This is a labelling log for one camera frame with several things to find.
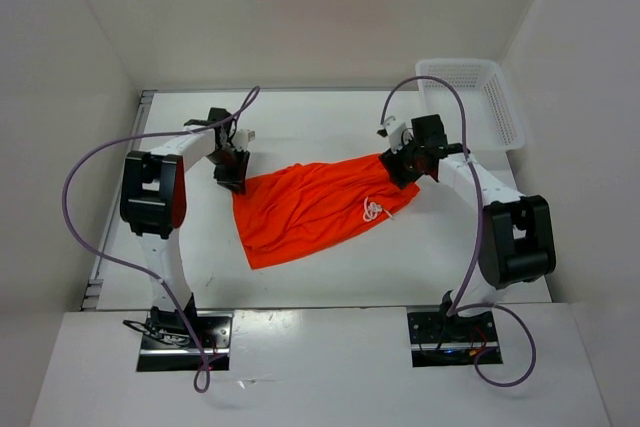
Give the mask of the orange mesh shorts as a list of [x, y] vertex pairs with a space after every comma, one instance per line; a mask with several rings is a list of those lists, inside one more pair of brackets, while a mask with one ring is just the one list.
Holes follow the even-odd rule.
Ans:
[[294, 164], [246, 181], [233, 215], [249, 267], [296, 261], [394, 218], [420, 193], [393, 184], [378, 156]]

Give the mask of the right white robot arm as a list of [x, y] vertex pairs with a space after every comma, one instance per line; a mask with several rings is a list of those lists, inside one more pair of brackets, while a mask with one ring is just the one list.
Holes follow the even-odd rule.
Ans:
[[451, 143], [438, 115], [414, 118], [410, 125], [390, 116], [378, 134], [389, 141], [379, 160], [392, 183], [406, 189], [429, 177], [477, 215], [470, 265], [459, 287], [443, 295], [438, 325], [446, 338], [464, 338], [473, 329], [473, 317], [499, 303], [509, 287], [555, 270], [549, 203], [500, 181], [464, 142]]

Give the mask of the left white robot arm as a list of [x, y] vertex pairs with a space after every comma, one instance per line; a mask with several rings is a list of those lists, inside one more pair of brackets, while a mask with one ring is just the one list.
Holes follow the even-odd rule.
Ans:
[[254, 139], [255, 132], [239, 129], [228, 111], [212, 108], [205, 120], [187, 121], [160, 146], [125, 157], [120, 216], [137, 237], [151, 272], [149, 335], [165, 334], [180, 347], [198, 338], [200, 323], [179, 241], [187, 213], [186, 173], [206, 159], [219, 186], [243, 194]]

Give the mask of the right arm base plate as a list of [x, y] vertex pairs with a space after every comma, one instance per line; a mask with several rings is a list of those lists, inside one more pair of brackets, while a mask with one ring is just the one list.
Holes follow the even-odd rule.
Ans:
[[412, 366], [502, 364], [493, 315], [450, 319], [435, 308], [407, 310]]

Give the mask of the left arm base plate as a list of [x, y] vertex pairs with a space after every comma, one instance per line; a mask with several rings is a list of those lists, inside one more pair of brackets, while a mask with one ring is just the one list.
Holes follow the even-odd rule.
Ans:
[[[209, 360], [210, 371], [227, 371], [234, 314], [224, 311], [199, 311], [195, 331]], [[145, 323], [127, 321], [142, 334], [137, 372], [195, 372], [202, 364], [199, 350], [186, 331], [170, 333], [150, 330], [151, 320]]]

